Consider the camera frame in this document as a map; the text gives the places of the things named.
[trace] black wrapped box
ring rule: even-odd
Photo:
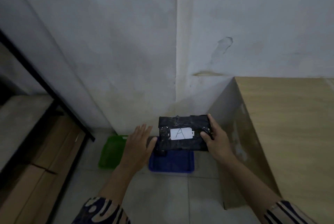
[[[206,132],[211,136],[211,125],[207,115],[159,117],[157,150],[208,151],[200,132]]]

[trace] hand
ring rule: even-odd
[[[228,136],[210,114],[208,114],[208,118],[210,120],[214,140],[212,140],[205,132],[201,132],[200,135],[206,142],[209,152],[213,158],[215,158],[219,163],[225,164],[235,158],[228,141]]]
[[[141,127],[137,126],[135,131],[128,136],[119,164],[120,168],[129,171],[133,175],[148,162],[155,143],[157,142],[156,137],[152,138],[146,148],[146,142],[152,130],[152,126],[149,126],[146,130],[145,128],[145,124]]]

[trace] person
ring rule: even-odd
[[[212,140],[205,132],[200,135],[206,142],[211,155],[231,175],[239,191],[252,208],[261,223],[266,224],[311,224],[315,223],[295,205],[276,195],[266,184],[254,175],[234,156],[228,136],[208,114]],[[110,179],[100,190],[97,197],[90,198],[74,219],[73,224],[86,223],[130,223],[130,219],[121,205],[127,187],[133,175],[139,171],[150,158],[157,138],[149,142],[147,139],[152,126],[137,126],[128,136],[120,164],[113,171]]]

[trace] blue plastic tray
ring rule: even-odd
[[[166,156],[153,152],[148,168],[153,172],[191,173],[195,169],[194,152],[189,150],[169,150]]]

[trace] sleeve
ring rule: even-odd
[[[265,219],[268,224],[316,224],[298,207],[285,200],[268,209]]]
[[[106,198],[90,198],[81,208],[72,224],[131,224],[118,204]]]

